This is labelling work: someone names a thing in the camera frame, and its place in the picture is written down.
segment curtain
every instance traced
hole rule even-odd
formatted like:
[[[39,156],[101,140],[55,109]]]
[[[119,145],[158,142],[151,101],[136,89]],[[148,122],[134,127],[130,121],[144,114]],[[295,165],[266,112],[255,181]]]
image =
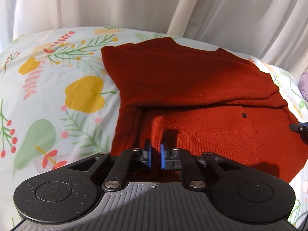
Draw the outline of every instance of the curtain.
[[[0,51],[19,35],[79,26],[167,33],[179,0],[0,0]],[[184,37],[308,69],[308,0],[197,0]]]

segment gray ribbed plate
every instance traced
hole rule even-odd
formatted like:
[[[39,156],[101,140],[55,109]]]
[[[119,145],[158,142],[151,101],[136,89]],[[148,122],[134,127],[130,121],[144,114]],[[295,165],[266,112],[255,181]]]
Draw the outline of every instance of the gray ribbed plate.
[[[24,221],[17,231],[295,231],[287,221],[249,225],[219,213],[204,193],[181,183],[136,183],[106,193],[88,215],[66,224]]]

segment purple plush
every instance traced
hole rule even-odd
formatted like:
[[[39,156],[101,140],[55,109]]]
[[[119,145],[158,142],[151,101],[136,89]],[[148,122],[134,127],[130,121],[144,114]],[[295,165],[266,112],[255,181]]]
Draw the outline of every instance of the purple plush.
[[[303,98],[308,101],[308,71],[305,71],[299,79],[298,88]]]

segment bed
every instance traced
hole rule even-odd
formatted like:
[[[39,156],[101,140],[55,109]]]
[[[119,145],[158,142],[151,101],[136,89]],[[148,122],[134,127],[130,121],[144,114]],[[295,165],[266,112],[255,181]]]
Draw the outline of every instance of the bed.
[[[20,36],[0,54],[1,231],[11,230],[20,222],[13,193],[22,181],[110,151],[120,96],[104,69],[101,48],[162,37],[167,35],[119,27],[64,28]],[[218,48],[186,38],[173,39],[196,49]],[[308,121],[308,105],[298,90],[295,73],[250,55],[232,53],[269,73],[289,110],[300,122]],[[94,94],[103,97],[101,104],[87,107],[91,109],[87,113],[69,109],[66,100],[73,87],[91,79],[99,80]],[[290,182],[296,202],[288,221],[297,228],[308,211],[307,172],[308,164]]]

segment red sweater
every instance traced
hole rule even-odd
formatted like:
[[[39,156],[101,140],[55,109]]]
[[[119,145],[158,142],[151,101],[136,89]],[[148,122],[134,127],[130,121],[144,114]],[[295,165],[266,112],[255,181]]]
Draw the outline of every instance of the red sweater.
[[[158,169],[162,140],[193,155],[220,154],[287,182],[303,168],[308,147],[289,130],[298,121],[271,76],[250,61],[171,38],[101,52],[121,98],[111,155],[151,138],[158,164],[149,180],[166,175]]]

